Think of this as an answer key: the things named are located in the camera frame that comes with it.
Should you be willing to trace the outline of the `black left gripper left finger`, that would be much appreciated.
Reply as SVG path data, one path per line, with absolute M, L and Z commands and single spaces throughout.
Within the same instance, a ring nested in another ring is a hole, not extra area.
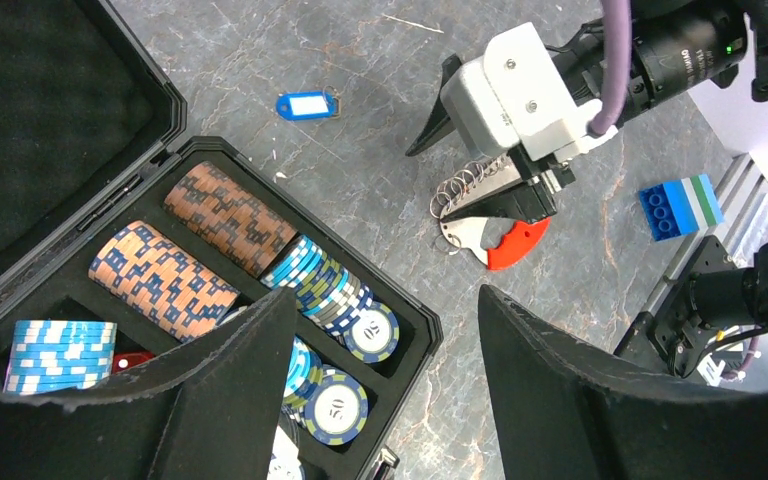
M 263 479 L 293 344 L 292 294 L 89 389 L 0 392 L 0 479 Z

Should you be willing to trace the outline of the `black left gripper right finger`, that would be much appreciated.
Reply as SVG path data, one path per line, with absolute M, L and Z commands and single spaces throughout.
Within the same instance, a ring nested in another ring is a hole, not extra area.
M 768 479 L 768 393 L 639 367 L 485 284 L 480 343 L 509 479 Z

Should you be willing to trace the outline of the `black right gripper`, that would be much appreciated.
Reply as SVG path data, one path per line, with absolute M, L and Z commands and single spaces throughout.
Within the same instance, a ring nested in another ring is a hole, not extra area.
M 643 86 L 643 66 L 634 38 L 630 33 L 624 42 L 605 46 L 604 21 L 597 19 L 582 24 L 565 44 L 544 46 L 575 103 L 583 106 L 601 100 L 603 108 L 617 112 L 604 116 L 617 130 L 643 111 L 643 95 L 633 91 Z M 442 62 L 438 95 L 422 131 L 406 150 L 407 157 L 420 155 L 455 131 L 442 102 L 442 91 L 462 65 L 457 54 Z M 509 156 L 525 182 L 501 186 L 485 179 L 444 207 L 440 220 L 476 217 L 538 223 L 556 215 L 551 193 L 575 180 L 566 161 L 559 154 L 533 159 L 522 147 L 511 150 Z

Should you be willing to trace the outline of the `metal keyring tool red handle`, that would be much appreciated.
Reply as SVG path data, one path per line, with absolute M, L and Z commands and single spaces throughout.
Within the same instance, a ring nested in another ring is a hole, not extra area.
M 448 255 L 469 252 L 489 271 L 507 270 L 519 263 L 540 244 L 550 219 L 528 223 L 489 214 L 457 220 L 446 217 L 469 200 L 519 183 L 518 172 L 506 155 L 471 161 L 442 181 L 429 203 L 440 231 L 435 247 Z

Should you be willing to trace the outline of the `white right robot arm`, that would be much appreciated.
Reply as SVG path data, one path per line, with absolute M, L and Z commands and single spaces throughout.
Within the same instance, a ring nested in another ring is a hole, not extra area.
M 523 25 L 494 38 L 482 58 L 442 65 L 436 103 L 408 148 L 416 156 L 451 133 L 472 165 L 440 188 L 440 228 L 456 247 L 491 218 L 516 222 L 482 258 L 504 267 L 542 244 L 559 258 L 554 294 L 536 292 L 538 315 L 579 338 L 606 329 L 617 353 L 659 372 L 701 376 L 708 355 L 768 332 L 754 271 L 719 235 L 732 228 L 740 180 L 722 149 L 670 147 L 686 125 L 653 111 L 699 83 L 726 86 L 747 31 L 728 1 L 689 1 L 658 15 L 634 11 L 626 28 L 624 108 L 600 135 L 589 129 L 617 69 L 604 59 L 601 21 L 561 47 Z

